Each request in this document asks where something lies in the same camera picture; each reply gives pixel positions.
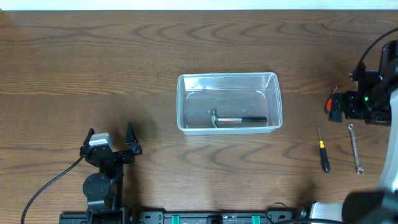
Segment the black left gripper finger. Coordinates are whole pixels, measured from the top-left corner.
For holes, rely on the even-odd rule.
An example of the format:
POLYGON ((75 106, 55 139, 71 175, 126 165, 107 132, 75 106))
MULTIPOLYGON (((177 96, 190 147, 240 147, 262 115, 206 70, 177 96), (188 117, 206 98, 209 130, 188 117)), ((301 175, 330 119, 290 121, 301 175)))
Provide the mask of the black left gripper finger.
POLYGON ((128 124, 127 124, 126 145, 133 151, 140 150, 139 141, 135 137, 134 130, 132 128, 132 123, 130 123, 130 122, 128 122, 128 124))
POLYGON ((92 135, 94 135, 94 133, 95 133, 94 129, 90 128, 85 140, 83 141, 82 147, 88 147, 89 146, 90 139, 91 139, 92 135))

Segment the red handled pliers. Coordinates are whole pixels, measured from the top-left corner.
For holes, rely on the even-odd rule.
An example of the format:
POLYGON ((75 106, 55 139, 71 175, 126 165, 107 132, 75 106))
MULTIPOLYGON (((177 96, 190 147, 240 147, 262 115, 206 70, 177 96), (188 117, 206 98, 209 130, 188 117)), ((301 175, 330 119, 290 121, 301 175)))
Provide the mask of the red handled pliers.
POLYGON ((336 85, 332 85, 331 86, 331 93, 329 95, 329 98, 327 99, 326 103, 325 103, 325 113, 329 114, 330 110, 331 110, 331 102, 332 102, 332 95, 334 95, 335 93, 338 93, 338 87, 336 85))

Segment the black yellow screwdriver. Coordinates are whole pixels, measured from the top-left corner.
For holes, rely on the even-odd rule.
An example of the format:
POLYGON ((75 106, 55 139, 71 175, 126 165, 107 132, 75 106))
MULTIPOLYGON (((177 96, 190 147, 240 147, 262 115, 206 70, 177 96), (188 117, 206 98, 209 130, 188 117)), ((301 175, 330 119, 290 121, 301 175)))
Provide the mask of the black yellow screwdriver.
POLYGON ((323 169, 323 171, 325 173, 329 173, 330 172, 330 163, 329 163, 329 160, 328 160, 326 147, 325 147, 325 144, 324 144, 324 142, 322 140, 320 127, 317 126, 317 129, 318 129, 318 137, 319 137, 319 151, 320 151, 321 167, 322 167, 322 169, 323 169))

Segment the small hammer black handle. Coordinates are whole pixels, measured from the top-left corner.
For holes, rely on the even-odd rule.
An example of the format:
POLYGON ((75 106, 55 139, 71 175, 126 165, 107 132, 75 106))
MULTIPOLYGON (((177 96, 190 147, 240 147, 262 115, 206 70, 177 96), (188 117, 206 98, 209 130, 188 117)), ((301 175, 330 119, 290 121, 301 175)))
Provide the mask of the small hammer black handle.
POLYGON ((243 118, 220 118, 217 115, 217 110, 212 109, 211 111, 211 123, 214 128, 218 128, 218 123, 243 123, 243 122, 267 122, 267 118, 265 116, 261 117, 243 117, 243 118))

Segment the clear plastic storage container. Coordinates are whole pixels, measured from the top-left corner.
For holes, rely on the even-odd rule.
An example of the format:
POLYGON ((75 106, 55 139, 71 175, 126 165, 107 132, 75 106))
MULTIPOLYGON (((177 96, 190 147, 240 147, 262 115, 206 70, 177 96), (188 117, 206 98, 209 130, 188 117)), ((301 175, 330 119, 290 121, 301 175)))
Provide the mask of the clear plastic storage container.
POLYGON ((179 76, 177 126, 186 135, 267 134, 283 124, 282 99, 273 72, 202 73, 179 76), (265 116, 267 122, 211 123, 220 118, 265 116))

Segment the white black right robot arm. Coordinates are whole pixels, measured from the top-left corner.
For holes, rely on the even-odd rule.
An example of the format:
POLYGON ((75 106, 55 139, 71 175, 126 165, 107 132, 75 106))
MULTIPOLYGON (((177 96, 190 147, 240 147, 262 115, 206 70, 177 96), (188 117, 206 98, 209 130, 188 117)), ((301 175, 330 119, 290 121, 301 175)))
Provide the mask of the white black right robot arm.
POLYGON ((390 127, 386 160, 375 190, 351 192, 342 203, 311 202, 299 208, 297 223, 397 223, 397 41, 382 47, 379 69, 360 62, 350 75, 356 91, 334 87, 325 104, 332 122, 363 120, 390 127))

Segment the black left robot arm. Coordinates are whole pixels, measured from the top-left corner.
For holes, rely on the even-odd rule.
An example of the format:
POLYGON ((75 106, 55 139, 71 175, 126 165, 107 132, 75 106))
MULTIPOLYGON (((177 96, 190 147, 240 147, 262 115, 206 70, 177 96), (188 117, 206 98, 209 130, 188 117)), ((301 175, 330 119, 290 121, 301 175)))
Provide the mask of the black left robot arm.
POLYGON ((83 141, 80 157, 99 169, 83 183, 88 223, 138 222, 132 208, 123 205, 123 166, 134 163, 135 157, 142 154, 131 123, 127 125, 126 145, 126 150, 114 152, 111 136, 108 133, 96 134, 92 128, 83 141))

